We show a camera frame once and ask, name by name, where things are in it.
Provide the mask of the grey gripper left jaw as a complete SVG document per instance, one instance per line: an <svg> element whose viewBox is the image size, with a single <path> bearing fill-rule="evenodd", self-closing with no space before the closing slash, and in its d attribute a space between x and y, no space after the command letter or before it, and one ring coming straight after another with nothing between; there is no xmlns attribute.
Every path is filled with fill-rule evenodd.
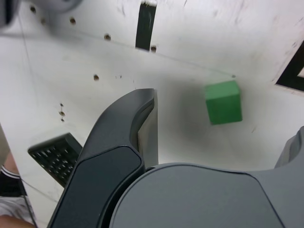
<svg viewBox="0 0 304 228"><path fill-rule="evenodd" d="M93 126L48 224L50 228L107 228L124 191L158 159L157 93L122 96Z"/></svg>

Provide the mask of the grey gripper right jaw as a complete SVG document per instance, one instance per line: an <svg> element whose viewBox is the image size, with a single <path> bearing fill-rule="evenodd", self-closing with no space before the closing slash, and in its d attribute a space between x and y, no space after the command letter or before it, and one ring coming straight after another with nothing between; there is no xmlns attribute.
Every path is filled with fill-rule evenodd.
<svg viewBox="0 0 304 228"><path fill-rule="evenodd" d="M304 225L304 131L292 159L264 171L196 164L159 165L119 199L112 228L301 228Z"/></svg>

